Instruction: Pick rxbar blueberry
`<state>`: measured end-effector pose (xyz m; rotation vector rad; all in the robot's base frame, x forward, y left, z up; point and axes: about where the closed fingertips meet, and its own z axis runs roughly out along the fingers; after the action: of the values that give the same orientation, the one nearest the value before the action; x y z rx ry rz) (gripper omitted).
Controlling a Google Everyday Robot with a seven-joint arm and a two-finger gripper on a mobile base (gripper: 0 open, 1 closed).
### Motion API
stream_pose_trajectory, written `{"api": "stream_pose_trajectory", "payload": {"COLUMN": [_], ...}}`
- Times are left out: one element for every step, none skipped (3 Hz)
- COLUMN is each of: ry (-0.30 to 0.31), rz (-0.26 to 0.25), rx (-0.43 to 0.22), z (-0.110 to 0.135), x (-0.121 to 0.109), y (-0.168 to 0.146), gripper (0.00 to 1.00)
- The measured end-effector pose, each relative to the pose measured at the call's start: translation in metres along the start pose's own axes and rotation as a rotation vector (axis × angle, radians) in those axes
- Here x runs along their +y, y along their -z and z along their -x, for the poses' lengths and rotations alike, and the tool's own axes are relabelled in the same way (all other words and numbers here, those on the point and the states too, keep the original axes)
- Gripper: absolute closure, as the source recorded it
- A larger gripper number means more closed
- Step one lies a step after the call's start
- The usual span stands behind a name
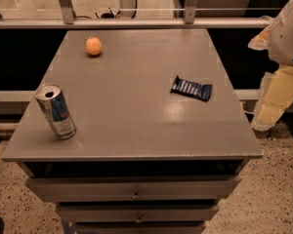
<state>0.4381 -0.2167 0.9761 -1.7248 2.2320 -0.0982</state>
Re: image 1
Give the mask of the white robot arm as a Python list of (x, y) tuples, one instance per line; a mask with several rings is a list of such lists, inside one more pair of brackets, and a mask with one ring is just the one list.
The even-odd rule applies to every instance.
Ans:
[(258, 35), (248, 48), (267, 50), (269, 59), (278, 64), (273, 74), (262, 78), (251, 127), (256, 131), (271, 129), (293, 103), (293, 0)]

